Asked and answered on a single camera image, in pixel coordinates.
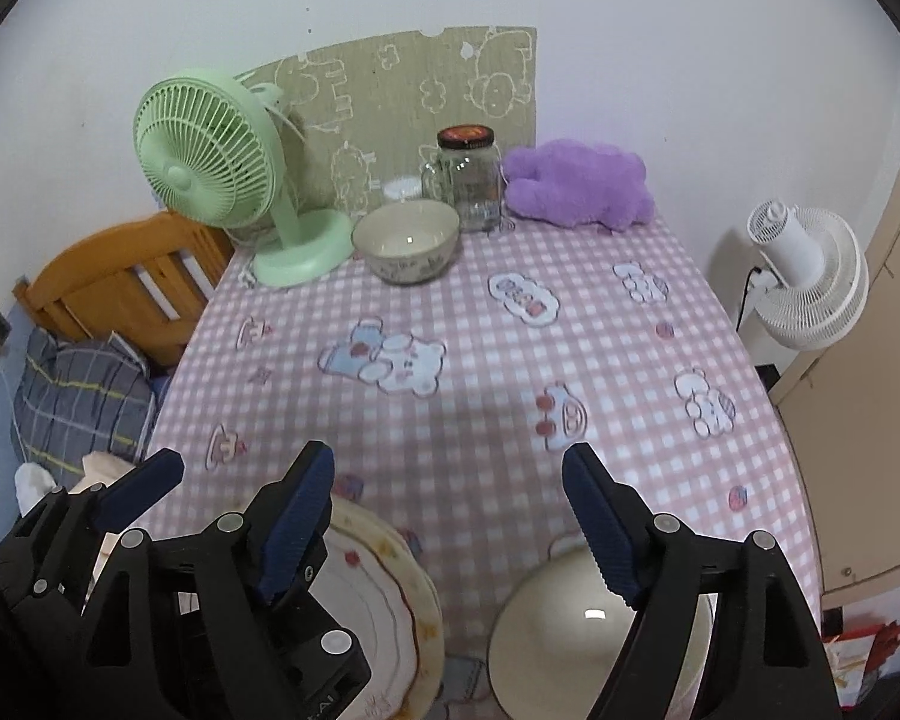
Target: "purple plush toy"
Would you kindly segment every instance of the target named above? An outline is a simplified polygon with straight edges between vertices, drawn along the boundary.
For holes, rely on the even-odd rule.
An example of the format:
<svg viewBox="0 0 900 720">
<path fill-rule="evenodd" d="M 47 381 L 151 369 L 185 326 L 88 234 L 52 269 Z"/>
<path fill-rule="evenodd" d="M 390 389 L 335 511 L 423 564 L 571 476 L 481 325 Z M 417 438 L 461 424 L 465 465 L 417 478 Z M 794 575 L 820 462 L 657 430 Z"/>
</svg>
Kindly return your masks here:
<svg viewBox="0 0 900 720">
<path fill-rule="evenodd" d="M 560 227 L 598 221 L 626 230 L 648 223 L 656 211 L 644 183 L 643 160 L 616 146 L 550 141 L 539 148 L 514 148 L 503 169 L 506 207 L 521 217 Z"/>
</svg>

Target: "fan base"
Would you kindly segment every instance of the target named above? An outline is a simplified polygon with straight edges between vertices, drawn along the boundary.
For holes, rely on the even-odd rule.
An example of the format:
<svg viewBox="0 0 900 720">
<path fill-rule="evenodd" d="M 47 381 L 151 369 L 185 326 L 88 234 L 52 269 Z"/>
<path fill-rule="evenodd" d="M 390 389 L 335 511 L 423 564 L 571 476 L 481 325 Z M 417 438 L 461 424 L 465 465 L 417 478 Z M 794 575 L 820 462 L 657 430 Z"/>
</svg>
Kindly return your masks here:
<svg viewBox="0 0 900 720">
<path fill-rule="evenodd" d="M 318 278 L 353 253 L 353 223 L 340 211 L 300 215 L 300 243 L 286 247 L 279 239 L 261 244 L 253 257 L 253 275 L 267 287 L 293 287 Z"/>
</svg>

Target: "wooden cabinet door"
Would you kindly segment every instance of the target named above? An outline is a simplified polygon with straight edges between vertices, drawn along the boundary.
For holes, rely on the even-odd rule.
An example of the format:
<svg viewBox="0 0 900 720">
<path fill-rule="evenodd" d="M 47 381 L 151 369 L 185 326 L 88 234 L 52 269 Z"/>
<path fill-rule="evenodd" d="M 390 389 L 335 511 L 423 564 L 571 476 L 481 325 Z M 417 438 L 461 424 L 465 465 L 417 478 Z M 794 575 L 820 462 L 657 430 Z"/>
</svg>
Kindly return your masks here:
<svg viewBox="0 0 900 720">
<path fill-rule="evenodd" d="M 824 591 L 900 565 L 900 269 L 880 271 L 850 336 L 779 408 L 806 486 Z"/>
</svg>

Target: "cream-colored bowl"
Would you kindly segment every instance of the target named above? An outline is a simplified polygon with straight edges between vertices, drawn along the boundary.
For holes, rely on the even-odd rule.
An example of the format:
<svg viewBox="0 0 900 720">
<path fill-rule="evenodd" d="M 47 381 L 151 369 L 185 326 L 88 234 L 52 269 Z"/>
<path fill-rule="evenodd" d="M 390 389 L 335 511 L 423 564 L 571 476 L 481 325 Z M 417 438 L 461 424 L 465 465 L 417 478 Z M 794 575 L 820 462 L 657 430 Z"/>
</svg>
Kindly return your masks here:
<svg viewBox="0 0 900 720">
<path fill-rule="evenodd" d="M 586 547 L 540 566 L 506 601 L 490 637 L 490 686 L 504 712 L 514 720 L 586 720 L 632 621 Z M 701 596 L 668 718 L 693 706 L 712 624 Z"/>
<path fill-rule="evenodd" d="M 407 200 L 371 211 L 353 229 L 353 247 L 392 284 L 418 284 L 453 259 L 460 216 L 444 202 Z"/>
</svg>

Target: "green patterned board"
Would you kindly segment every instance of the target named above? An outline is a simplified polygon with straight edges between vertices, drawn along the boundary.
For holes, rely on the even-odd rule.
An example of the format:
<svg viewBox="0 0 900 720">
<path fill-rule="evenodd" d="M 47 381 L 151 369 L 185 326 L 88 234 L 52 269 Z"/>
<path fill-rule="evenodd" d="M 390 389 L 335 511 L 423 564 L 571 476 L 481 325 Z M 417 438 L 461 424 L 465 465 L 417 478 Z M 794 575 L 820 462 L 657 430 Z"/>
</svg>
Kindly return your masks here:
<svg viewBox="0 0 900 720">
<path fill-rule="evenodd" d="M 381 186 L 418 175 L 452 124 L 493 127 L 501 151 L 533 146 L 536 30 L 455 26 L 436 37 L 399 32 L 288 56 L 242 76 L 274 83 L 290 127 L 280 133 L 300 210 L 362 215 Z"/>
</svg>

